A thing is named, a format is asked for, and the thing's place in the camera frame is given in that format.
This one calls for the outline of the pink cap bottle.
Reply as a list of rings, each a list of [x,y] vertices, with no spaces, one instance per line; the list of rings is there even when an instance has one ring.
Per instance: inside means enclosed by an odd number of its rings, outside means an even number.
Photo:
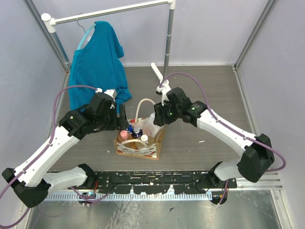
[[[128,140],[132,140],[131,134],[126,130],[120,131],[119,135],[118,135],[118,142],[122,143],[122,142],[128,141]]]

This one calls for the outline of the white bottle grey cap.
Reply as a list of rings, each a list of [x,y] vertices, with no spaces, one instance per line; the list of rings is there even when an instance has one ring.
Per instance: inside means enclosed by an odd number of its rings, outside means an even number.
[[[157,135],[163,130],[164,126],[155,125],[154,120],[155,113],[152,113],[146,121],[145,125],[143,126],[143,133],[145,135],[156,138]]]

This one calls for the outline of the clear bottle white cap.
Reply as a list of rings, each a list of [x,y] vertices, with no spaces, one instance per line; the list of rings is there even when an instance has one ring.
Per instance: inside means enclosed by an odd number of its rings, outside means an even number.
[[[143,141],[147,146],[151,146],[155,143],[155,139],[149,135],[142,135],[138,139]]]

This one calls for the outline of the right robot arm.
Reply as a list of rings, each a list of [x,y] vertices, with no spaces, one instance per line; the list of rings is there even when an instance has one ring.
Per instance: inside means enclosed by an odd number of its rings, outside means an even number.
[[[256,183],[274,162],[271,140],[268,136],[256,136],[244,131],[210,111],[201,101],[191,102],[183,89],[169,86],[157,87],[162,101],[154,105],[154,124],[169,125],[177,119],[205,130],[232,148],[240,159],[218,162],[208,172],[208,182],[221,187],[231,178],[243,177]]]

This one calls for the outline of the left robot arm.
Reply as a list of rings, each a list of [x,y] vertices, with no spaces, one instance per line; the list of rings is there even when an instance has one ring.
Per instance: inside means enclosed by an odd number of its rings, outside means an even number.
[[[87,164],[58,173],[48,171],[86,135],[128,127],[124,105],[117,105],[115,99],[114,89],[96,92],[88,104],[68,111],[50,138],[30,158],[15,169],[2,172],[25,206],[39,205],[52,192],[76,186],[90,189],[95,185],[96,174]]]

